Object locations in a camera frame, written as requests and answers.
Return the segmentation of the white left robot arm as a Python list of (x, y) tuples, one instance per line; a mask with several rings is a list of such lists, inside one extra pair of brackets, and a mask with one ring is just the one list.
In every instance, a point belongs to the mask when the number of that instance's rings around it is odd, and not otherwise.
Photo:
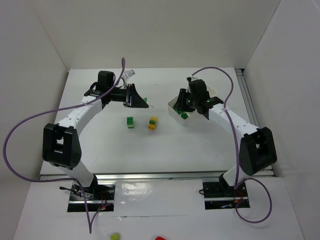
[(48, 123), (43, 129), (43, 160), (75, 179), (72, 189), (78, 193), (85, 192), (89, 198), (94, 198), (105, 187), (98, 184), (97, 177), (81, 161), (79, 136), (110, 102), (121, 102), (127, 108), (148, 108), (149, 105), (138, 94), (135, 85), (128, 83), (133, 75), (133, 70), (126, 70), (120, 77), (123, 86), (117, 87), (113, 72), (99, 71), (97, 81), (85, 92), (80, 106), (59, 122)]

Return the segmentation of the yellow and green lego stack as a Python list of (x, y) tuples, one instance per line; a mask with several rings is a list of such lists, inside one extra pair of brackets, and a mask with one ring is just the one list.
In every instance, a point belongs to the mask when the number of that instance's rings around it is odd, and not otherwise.
[(158, 121), (158, 118), (155, 116), (152, 116), (148, 123), (148, 129), (154, 131), (157, 126), (157, 121)]

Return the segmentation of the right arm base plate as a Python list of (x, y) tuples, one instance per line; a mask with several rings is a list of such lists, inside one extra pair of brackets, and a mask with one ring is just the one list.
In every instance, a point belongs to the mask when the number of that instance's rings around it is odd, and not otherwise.
[(204, 197), (204, 207), (206, 210), (250, 208), (247, 187), (242, 183), (237, 189), (223, 193), (218, 182), (203, 182), (202, 189), (198, 191)]

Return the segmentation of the white divided plastic container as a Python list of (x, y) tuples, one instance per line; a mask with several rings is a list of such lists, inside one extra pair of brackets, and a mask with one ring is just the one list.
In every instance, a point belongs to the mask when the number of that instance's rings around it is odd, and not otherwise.
[[(215, 89), (213, 89), (212, 87), (210, 86), (206, 86), (206, 89), (208, 91), (208, 94), (209, 94), (209, 98), (210, 99), (215, 99), (215, 100), (220, 100), (221, 103), (223, 103), (223, 101), (217, 96), (217, 91)], [(186, 112), (188, 114), (188, 118), (187, 119), (182, 119), (180, 117), (180, 115), (178, 114), (178, 111), (179, 110), (174, 110), (173, 109), (173, 106), (174, 104), (176, 103), (177, 101), (177, 98), (178, 98), (178, 95), (175, 96), (172, 100), (170, 100), (168, 103), (167, 103), (167, 108), (168, 108), (168, 114), (175, 120), (177, 121), (181, 126), (185, 127), (187, 126), (190, 122), (192, 122), (193, 120), (197, 119), (200, 114), (198, 114), (197, 110), (193, 111), (193, 112)]]

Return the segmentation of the green and cream lego stack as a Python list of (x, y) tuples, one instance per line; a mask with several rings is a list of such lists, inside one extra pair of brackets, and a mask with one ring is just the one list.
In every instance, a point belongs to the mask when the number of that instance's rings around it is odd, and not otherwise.
[(128, 116), (126, 118), (126, 124), (128, 129), (133, 129), (135, 127), (134, 118), (132, 116)]

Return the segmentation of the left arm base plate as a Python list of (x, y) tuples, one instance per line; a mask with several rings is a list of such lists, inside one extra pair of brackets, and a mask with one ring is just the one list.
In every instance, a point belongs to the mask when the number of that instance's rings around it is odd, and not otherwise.
[[(80, 187), (73, 184), (71, 189), (67, 188), (67, 190), (70, 191), (67, 212), (85, 212), (85, 201)], [(99, 184), (96, 193), (91, 194), (86, 192), (85, 196), (89, 212), (96, 212), (99, 209), (101, 209), (101, 212), (114, 211), (115, 184)]]

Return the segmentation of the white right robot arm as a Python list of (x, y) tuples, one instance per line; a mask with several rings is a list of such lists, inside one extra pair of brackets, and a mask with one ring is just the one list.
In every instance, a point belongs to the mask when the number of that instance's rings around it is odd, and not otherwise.
[(188, 88), (180, 89), (173, 109), (196, 112), (235, 137), (236, 164), (218, 178), (219, 192), (229, 197), (237, 184), (278, 160), (272, 131), (245, 121), (225, 106), (219, 97), (211, 97), (202, 79), (188, 77), (187, 81)]

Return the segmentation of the green lego brick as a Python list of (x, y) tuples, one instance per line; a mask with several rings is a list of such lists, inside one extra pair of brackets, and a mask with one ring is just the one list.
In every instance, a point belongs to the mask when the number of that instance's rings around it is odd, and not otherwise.
[(180, 116), (182, 119), (184, 119), (184, 120), (186, 120), (186, 119), (189, 117), (189, 115), (188, 115), (186, 112), (184, 112), (184, 111), (178, 111), (177, 113), (178, 113), (179, 116)]

